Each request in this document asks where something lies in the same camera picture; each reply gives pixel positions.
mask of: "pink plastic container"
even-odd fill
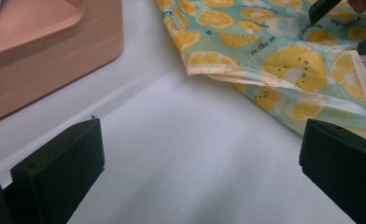
[[[0,119],[122,52],[121,0],[4,0]]]

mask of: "lemon print fabric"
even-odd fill
[[[210,7],[232,7],[233,0],[201,0]]]
[[[225,29],[233,26],[234,18],[222,11],[206,11],[195,19],[198,23],[215,29]]]
[[[155,2],[188,75],[232,83],[298,134],[320,119],[366,138],[366,11],[342,0],[311,25],[316,0]]]
[[[281,7],[301,8],[303,6],[303,0],[270,0],[270,3]]]
[[[239,49],[260,39],[257,35],[219,34],[221,42],[231,49]]]
[[[362,78],[355,68],[349,51],[343,51],[336,57],[331,65],[331,75],[350,95],[366,101]]]
[[[303,91],[317,92],[328,83],[321,55],[301,46],[287,46],[272,52],[261,71],[284,79]]]
[[[241,11],[241,15],[252,21],[265,21],[269,19],[275,18],[275,14],[273,12],[256,7],[245,8]]]
[[[189,54],[186,59],[186,64],[188,65],[210,64],[210,63],[238,65],[238,62],[233,57],[210,50],[194,51],[191,54]]]

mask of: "pink plastic tray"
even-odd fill
[[[121,0],[4,0],[0,119],[122,52]]]

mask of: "white surface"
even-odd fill
[[[0,183],[101,119],[106,169],[69,223],[353,223],[299,166],[302,139],[228,83],[187,77],[155,1],[123,1],[114,62],[0,121]]]

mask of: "white table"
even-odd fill
[[[353,223],[302,173],[299,135],[228,83],[186,75],[155,1],[123,10],[116,61],[0,121],[4,187],[14,164],[94,115],[106,169],[71,224]]]

